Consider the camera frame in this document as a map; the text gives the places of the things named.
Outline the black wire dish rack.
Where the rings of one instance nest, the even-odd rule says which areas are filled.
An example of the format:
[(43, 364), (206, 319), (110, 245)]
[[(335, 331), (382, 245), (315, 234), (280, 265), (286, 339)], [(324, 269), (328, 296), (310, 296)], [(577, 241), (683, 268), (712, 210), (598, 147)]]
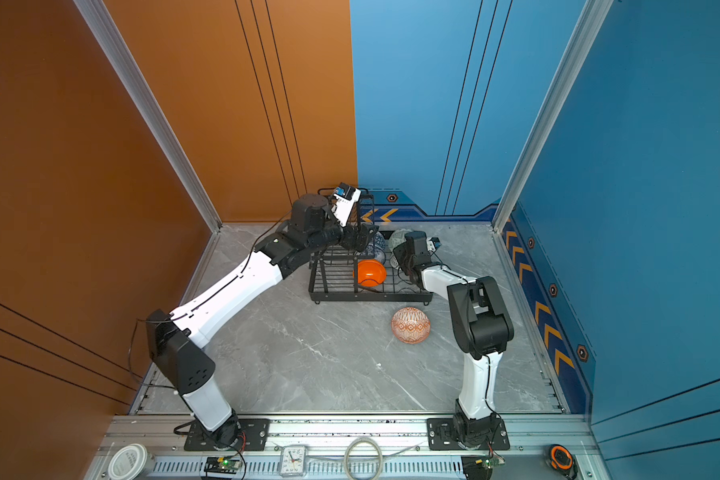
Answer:
[(308, 292), (312, 301), (322, 302), (414, 302), (428, 305), (433, 294), (415, 286), (394, 261), (388, 244), (389, 231), (382, 231), (373, 219), (377, 212), (373, 195), (360, 191), (350, 222), (371, 231), (368, 244), (360, 251), (332, 246), (310, 261)]

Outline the green patterned bowl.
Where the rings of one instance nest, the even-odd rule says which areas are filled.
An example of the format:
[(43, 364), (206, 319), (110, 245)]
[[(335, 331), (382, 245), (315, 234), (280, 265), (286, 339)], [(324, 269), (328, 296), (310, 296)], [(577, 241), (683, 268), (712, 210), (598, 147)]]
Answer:
[(387, 241), (389, 248), (394, 250), (398, 245), (403, 244), (408, 233), (411, 233), (410, 229), (395, 230)]

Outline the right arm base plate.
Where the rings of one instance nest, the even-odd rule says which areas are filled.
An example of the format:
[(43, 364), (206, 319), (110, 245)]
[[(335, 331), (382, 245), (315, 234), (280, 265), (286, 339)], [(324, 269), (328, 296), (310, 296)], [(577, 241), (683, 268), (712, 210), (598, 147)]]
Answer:
[(458, 440), (452, 417), (428, 418), (426, 429), (429, 449), (432, 451), (509, 451), (511, 449), (509, 434), (504, 424), (490, 431), (477, 445), (467, 445)]

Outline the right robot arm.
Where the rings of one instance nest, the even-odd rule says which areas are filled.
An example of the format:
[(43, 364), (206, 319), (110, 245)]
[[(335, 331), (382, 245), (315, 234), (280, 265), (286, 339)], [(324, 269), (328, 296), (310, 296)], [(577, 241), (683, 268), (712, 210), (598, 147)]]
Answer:
[(411, 231), (393, 254), (417, 287), (448, 301), (453, 336), (464, 354), (462, 387), (453, 414), (455, 440), (466, 449), (506, 451), (509, 434), (494, 393), (514, 325), (495, 278), (451, 269), (435, 258), (438, 246), (439, 241), (425, 232)]

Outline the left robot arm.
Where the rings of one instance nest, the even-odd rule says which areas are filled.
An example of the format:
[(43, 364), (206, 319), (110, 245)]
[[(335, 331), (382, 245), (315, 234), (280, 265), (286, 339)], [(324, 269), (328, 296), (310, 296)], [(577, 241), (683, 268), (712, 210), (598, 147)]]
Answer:
[(216, 364), (206, 345), (245, 306), (315, 255), (333, 246), (364, 251), (377, 229), (352, 217), (362, 197), (361, 189), (345, 183), (329, 196), (303, 195), (221, 280), (171, 312), (156, 310), (145, 319), (150, 359), (211, 448), (238, 448), (241, 426), (216, 382)]

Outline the blue geometric pattern bowl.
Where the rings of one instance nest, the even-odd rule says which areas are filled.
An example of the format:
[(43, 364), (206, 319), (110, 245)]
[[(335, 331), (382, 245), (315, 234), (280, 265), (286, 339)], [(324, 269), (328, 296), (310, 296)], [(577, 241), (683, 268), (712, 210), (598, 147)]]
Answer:
[(380, 263), (384, 263), (387, 258), (386, 254), (387, 241), (381, 232), (376, 232), (373, 239), (369, 242), (367, 252), (372, 258)]

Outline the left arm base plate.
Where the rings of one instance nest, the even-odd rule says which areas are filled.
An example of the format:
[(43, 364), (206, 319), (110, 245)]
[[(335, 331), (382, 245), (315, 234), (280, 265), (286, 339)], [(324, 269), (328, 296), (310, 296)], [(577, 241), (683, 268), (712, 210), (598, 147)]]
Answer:
[(230, 419), (210, 432), (198, 420), (189, 424), (185, 451), (259, 452), (265, 449), (270, 427), (267, 418)]

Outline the red patterned bowl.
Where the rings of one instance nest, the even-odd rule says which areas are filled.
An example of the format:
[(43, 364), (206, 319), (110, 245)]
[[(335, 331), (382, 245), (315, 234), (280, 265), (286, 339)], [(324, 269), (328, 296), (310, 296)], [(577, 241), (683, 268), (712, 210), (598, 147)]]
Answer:
[(393, 335), (406, 344), (418, 344), (430, 334), (429, 317), (420, 309), (404, 307), (394, 313), (390, 321)]

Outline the orange plastic bowl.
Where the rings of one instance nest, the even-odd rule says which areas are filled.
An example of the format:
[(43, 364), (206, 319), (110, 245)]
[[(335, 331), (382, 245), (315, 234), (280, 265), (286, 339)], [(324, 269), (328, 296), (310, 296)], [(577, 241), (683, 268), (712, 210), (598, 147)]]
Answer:
[(387, 270), (382, 263), (374, 259), (360, 260), (354, 278), (359, 286), (377, 287), (385, 283)]

